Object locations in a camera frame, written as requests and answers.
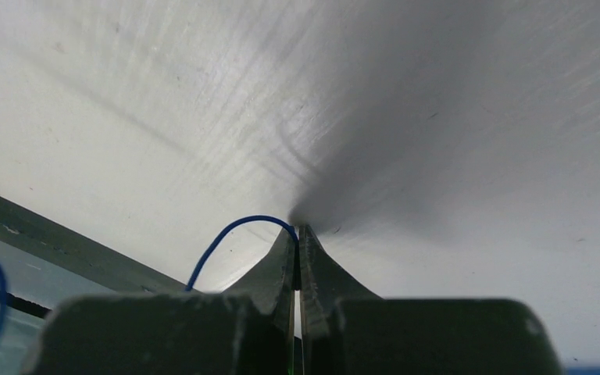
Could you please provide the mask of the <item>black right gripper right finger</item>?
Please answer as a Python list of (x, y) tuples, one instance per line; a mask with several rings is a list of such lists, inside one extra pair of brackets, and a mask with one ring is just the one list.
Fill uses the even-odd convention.
[(298, 229), (307, 374), (561, 374), (546, 329), (509, 298), (382, 298)]

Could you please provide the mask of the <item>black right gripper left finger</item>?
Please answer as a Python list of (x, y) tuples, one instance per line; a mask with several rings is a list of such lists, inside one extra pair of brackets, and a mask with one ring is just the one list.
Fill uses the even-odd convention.
[(23, 374), (290, 374), (295, 249), (271, 249), (220, 293), (84, 295), (48, 315)]

